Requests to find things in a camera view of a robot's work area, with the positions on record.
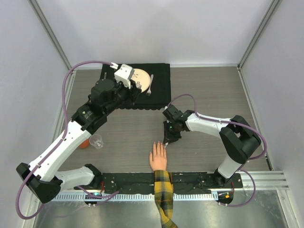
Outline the glitter nail polish bottle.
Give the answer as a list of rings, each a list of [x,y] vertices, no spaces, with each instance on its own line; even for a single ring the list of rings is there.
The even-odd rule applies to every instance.
[[[142,89],[142,85],[141,85],[141,83],[138,81],[138,82],[136,82],[136,87],[138,88],[138,89]]]

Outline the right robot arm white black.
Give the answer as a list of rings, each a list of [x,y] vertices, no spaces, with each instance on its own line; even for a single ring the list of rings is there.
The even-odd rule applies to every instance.
[[[163,122],[166,145],[178,141],[183,131],[205,133],[222,140],[227,156],[214,172],[214,181],[221,188],[231,183],[233,174],[261,145],[257,131],[239,115],[232,119],[214,118],[192,110],[182,112],[172,104],[162,114],[166,118]]]

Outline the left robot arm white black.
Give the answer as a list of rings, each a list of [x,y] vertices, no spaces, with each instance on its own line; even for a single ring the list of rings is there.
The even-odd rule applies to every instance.
[[[123,103],[136,101],[142,86],[133,80],[130,83],[130,87],[125,87],[115,80],[98,80],[91,88],[88,101],[72,115],[67,129],[36,160],[18,165],[17,173],[41,203],[48,203],[59,192],[77,186],[92,190],[100,187],[102,174],[92,164],[70,171],[58,169],[82,142],[106,123],[109,114]]]

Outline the yellow plaid sleeve forearm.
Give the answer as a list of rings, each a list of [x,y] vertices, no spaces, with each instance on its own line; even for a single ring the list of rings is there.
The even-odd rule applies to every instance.
[[[160,214],[162,228],[177,228],[173,216],[173,184],[167,171],[154,171],[154,201]]]

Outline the mannequin hand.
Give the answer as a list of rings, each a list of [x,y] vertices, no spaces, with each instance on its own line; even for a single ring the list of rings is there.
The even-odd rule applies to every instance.
[[[167,153],[162,142],[154,142],[152,151],[149,154],[149,163],[153,171],[167,170]]]

